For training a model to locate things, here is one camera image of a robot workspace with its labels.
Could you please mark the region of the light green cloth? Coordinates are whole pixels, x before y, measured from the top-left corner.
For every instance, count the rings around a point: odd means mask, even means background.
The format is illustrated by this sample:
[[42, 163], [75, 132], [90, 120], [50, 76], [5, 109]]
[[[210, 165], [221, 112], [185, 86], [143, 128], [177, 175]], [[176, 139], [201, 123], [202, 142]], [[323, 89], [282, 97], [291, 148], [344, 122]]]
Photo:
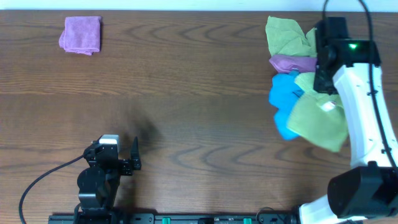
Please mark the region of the light green cloth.
[[339, 95], [315, 91], [314, 80], [313, 72], [295, 78], [303, 95], [295, 103], [287, 127], [318, 147], [338, 152], [348, 137], [344, 107]]

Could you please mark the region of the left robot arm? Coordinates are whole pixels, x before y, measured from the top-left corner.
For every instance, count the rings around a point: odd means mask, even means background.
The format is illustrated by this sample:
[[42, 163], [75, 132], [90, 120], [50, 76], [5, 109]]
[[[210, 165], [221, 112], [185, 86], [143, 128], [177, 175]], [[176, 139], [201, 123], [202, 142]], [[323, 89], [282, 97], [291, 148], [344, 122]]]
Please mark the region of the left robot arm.
[[81, 212], [77, 221], [116, 222], [114, 201], [122, 176], [132, 176], [141, 170], [138, 138], [134, 138], [127, 159], [119, 158], [119, 136], [104, 134], [94, 140], [83, 153], [89, 168], [77, 179]]

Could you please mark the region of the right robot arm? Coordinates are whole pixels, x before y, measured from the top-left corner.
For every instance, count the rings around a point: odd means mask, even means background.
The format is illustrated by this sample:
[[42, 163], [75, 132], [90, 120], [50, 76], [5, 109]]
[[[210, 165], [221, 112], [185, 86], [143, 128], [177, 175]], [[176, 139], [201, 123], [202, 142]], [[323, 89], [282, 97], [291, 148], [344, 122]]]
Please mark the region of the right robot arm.
[[298, 208], [298, 223], [358, 223], [397, 215], [397, 139], [372, 39], [349, 37], [344, 17], [315, 26], [313, 88], [339, 94], [351, 144], [351, 169], [329, 181], [323, 197]]

